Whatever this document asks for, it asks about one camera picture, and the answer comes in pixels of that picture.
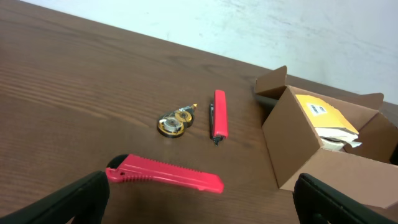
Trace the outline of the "red stapler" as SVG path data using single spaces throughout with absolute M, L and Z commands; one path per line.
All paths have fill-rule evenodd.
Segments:
M 210 134 L 215 146 L 228 137 L 228 112 L 226 94 L 223 90 L 215 90 L 214 100 L 209 105 Z

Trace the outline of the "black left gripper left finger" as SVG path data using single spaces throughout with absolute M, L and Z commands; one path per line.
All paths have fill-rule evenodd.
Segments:
M 93 172 L 1 218 L 1 223 L 101 223 L 110 195 L 105 172 Z

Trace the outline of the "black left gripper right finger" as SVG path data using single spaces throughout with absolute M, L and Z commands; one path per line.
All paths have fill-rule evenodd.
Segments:
M 299 175 L 293 200 L 300 224 L 397 224 L 307 173 Z

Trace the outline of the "brown cardboard box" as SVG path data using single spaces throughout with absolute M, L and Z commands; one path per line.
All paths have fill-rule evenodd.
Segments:
M 277 101 L 262 130 L 280 189 L 293 190 L 299 174 L 309 173 L 362 204 L 397 204 L 397 166 L 390 161 L 397 147 L 397 126 L 379 111 L 382 93 L 321 95 L 290 84 L 285 66 L 257 78 L 254 91 Z M 360 146 L 325 149 L 308 117 L 319 107 L 300 105 L 298 95 L 317 97 L 338 109 L 358 130 Z

